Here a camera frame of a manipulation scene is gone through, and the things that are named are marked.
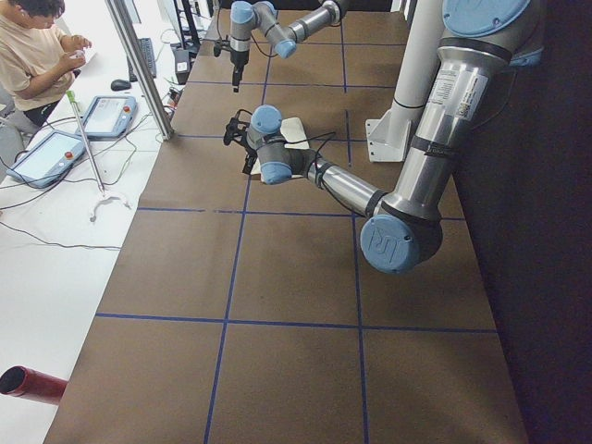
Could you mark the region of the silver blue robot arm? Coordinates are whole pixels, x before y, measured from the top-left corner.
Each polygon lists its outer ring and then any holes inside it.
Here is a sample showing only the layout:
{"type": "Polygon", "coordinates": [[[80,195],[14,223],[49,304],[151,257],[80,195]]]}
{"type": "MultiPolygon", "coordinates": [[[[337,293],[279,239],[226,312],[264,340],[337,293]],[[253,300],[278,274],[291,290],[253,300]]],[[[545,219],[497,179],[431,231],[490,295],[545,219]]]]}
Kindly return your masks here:
{"type": "Polygon", "coordinates": [[[542,53],[542,1],[420,1],[410,21],[390,109],[366,123],[369,156],[402,165],[393,191],[379,188],[285,139],[279,110],[256,108],[227,142],[246,151],[269,185],[303,177],[366,219],[366,261],[399,274],[432,257],[442,242],[438,203],[491,80],[535,64],[542,53]]]}
{"type": "Polygon", "coordinates": [[[233,65],[233,92],[240,90],[244,68],[249,63],[252,32],[259,30],[271,45],[273,52],[283,59],[292,56],[297,44],[302,43],[318,31],[337,26],[345,18],[350,1],[321,1],[320,6],[290,25],[278,21],[278,11],[269,1],[251,4],[236,1],[230,8],[229,51],[233,65]]]}

